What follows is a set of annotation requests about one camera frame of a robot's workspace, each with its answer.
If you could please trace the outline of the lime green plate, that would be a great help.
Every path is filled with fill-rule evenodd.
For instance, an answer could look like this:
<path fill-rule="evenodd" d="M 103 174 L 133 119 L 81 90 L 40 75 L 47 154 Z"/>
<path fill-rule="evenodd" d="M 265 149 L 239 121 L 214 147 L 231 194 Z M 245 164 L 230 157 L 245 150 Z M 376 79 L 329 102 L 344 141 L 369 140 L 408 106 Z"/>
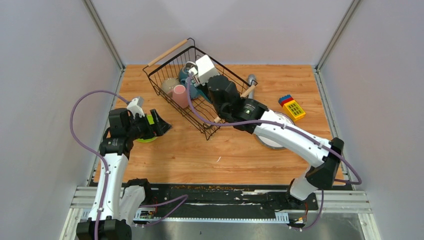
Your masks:
<path fill-rule="evenodd" d="M 154 119 L 153 119 L 152 115 L 147 115 L 146 117 L 147 117 L 147 120 L 148 120 L 150 126 L 153 126 L 155 123 L 154 123 Z M 155 141 L 157 138 L 158 138 L 157 136 L 154 136 L 154 137 L 151 137 L 151 138 L 138 138 L 138 139 L 136 139 L 136 141 L 139 142 L 139 143 L 150 143 L 150 142 Z"/>

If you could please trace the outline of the pink cup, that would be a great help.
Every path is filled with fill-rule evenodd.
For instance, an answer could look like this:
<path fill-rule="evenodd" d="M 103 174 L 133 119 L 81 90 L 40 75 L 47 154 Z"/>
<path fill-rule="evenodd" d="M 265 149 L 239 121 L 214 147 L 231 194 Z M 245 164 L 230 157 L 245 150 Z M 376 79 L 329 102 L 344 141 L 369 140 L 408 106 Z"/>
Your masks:
<path fill-rule="evenodd" d="M 186 108 L 189 105 L 187 89 L 182 84 L 176 85 L 172 90 L 172 99 L 181 107 Z"/>

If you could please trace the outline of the light blue mug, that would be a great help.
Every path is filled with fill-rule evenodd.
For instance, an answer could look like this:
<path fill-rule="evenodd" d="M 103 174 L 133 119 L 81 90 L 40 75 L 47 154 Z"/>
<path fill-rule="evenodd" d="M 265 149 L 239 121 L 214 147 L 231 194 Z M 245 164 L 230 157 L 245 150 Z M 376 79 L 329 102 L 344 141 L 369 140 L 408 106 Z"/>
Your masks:
<path fill-rule="evenodd" d="M 203 97 L 208 103 L 212 103 L 210 98 L 201 89 L 195 87 L 194 85 L 189 86 L 189 95 L 191 99 Z"/>

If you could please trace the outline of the white plate dark striped rim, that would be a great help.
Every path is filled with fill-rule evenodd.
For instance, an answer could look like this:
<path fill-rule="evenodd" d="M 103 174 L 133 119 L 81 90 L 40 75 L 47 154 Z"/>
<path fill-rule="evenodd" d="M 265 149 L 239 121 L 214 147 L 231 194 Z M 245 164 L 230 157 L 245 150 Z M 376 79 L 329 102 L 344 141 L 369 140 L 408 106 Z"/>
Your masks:
<path fill-rule="evenodd" d="M 187 61 L 182 69 L 185 73 L 189 73 L 192 68 L 198 70 L 197 64 L 193 61 Z"/>

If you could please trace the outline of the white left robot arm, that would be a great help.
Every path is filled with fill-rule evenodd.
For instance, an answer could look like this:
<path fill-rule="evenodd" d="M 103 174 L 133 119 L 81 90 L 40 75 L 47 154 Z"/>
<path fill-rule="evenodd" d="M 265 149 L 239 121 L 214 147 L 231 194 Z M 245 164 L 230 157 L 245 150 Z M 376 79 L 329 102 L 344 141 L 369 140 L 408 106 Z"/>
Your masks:
<path fill-rule="evenodd" d="M 163 136 L 172 126 L 155 109 L 148 116 L 127 108 L 113 109 L 108 114 L 109 127 L 103 134 L 98 154 L 101 157 L 100 178 L 88 218 L 76 227 L 80 240 L 130 240 L 131 224 L 138 205 L 149 206 L 153 193 L 146 178 L 131 179 L 123 187 L 123 177 L 134 141 Z"/>

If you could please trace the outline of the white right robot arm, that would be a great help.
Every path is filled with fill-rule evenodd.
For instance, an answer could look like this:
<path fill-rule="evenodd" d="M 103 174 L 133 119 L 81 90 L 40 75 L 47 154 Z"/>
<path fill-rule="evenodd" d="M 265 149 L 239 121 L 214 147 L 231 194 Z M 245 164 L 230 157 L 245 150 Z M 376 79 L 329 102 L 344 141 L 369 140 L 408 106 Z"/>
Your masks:
<path fill-rule="evenodd" d="M 316 190 L 333 186 L 342 158 L 344 142 L 317 137 L 282 120 L 274 111 L 257 100 L 242 97 L 234 82 L 226 76 L 199 76 L 205 95 L 224 123 L 210 122 L 215 126 L 231 126 L 239 131 L 269 139 L 296 153 L 309 164 L 303 176 L 295 178 L 285 195 L 286 204 L 298 209 Z"/>

